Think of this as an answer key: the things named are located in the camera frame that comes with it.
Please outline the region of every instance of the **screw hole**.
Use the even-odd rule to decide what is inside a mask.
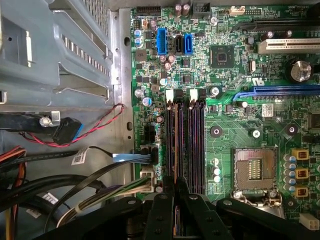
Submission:
[[[127,47],[130,46],[130,38],[127,37],[127,36],[124,38],[124,45],[127,46]]]

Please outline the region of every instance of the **black chip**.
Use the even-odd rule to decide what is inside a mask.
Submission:
[[[136,77],[135,77],[135,81],[136,81],[137,83],[142,83],[142,76],[136,76]]]
[[[168,74],[166,71],[162,71],[160,76],[161,76],[161,79],[166,79],[168,77]]]
[[[234,46],[211,46],[210,67],[212,69],[232,69],[235,66]]]
[[[309,177],[310,182],[315,182],[316,181],[316,176],[310,176]]]
[[[194,34],[195,37],[205,37],[206,33],[204,31],[196,32]]]
[[[316,193],[310,193],[310,199],[317,199],[317,194]]]
[[[141,63],[137,63],[137,64],[135,65],[135,69],[137,69],[137,70],[142,69],[142,67],[143,67],[143,65],[142,65]]]
[[[311,164],[316,164],[316,163],[317,163],[317,158],[315,158],[315,157],[310,157],[310,158],[309,158],[309,163],[311,163]]]
[[[189,58],[182,59],[182,66],[184,68],[190,68],[190,66],[191,66],[190,59]]]
[[[320,114],[311,114],[310,127],[312,129],[320,129]]]
[[[149,81],[150,81],[150,78],[148,76],[143,76],[142,77],[142,82],[143,83],[149,83]]]
[[[158,79],[156,77],[151,77],[150,81],[151,81],[151,84],[157,84],[158,83]]]
[[[146,49],[152,49],[152,42],[151,41],[146,41],[145,42],[145,48]]]
[[[154,35],[153,35],[152,31],[146,31],[144,33],[144,37],[145,37],[145,39],[152,39],[154,37]]]
[[[191,76],[190,75],[184,75],[183,76],[183,83],[189,84],[191,82]]]

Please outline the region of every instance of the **sticker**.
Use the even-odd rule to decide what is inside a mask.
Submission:
[[[35,219],[37,219],[38,217],[41,216],[41,213],[32,209],[27,209],[26,212],[28,214],[30,214],[32,217],[34,217]]]
[[[272,118],[274,116],[274,104],[264,103],[262,104],[262,117]]]
[[[84,164],[86,161],[86,154],[88,151],[88,147],[80,149],[78,153],[73,157],[73,160],[71,162],[72,165],[78,165],[78,164]]]
[[[42,198],[47,200],[48,202],[50,202],[52,204],[56,204],[58,202],[58,198],[53,196],[50,192],[47,192],[47,194],[44,195]]]

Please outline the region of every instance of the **pcie slot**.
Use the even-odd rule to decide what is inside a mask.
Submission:
[[[255,86],[252,91],[238,92],[233,101],[247,97],[268,97],[268,96],[315,96],[320,95],[320,85],[292,85],[292,86]]]

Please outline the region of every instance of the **wire bundle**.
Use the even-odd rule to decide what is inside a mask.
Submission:
[[[113,111],[115,110],[118,106],[121,106],[121,109],[120,111],[113,117],[111,118],[110,120],[108,120],[106,123],[104,124],[101,124],[104,119]],[[62,145],[59,145],[53,141],[44,141],[42,139],[40,139],[39,137],[35,136],[33,133],[31,132],[20,132],[19,134],[26,140],[28,140],[29,142],[32,142],[32,143],[38,143],[38,144],[41,144],[41,145],[46,145],[46,146],[49,146],[49,147],[53,147],[53,148],[65,148],[65,147],[69,147],[71,144],[74,144],[76,142],[78,142],[79,140],[81,139],[84,139],[85,137],[87,137],[89,134],[92,134],[94,133],[95,131],[99,130],[99,129],[102,129],[104,128],[105,126],[109,125],[110,123],[112,123],[113,121],[115,121],[121,114],[122,112],[124,111],[125,109],[125,106],[122,104],[122,103],[118,103],[116,105],[113,106],[113,108],[111,108],[109,111],[107,111],[101,118],[100,120],[89,130],[87,131],[86,133],[78,136],[76,139],[74,139],[71,143],[66,143],[66,144],[62,144]]]

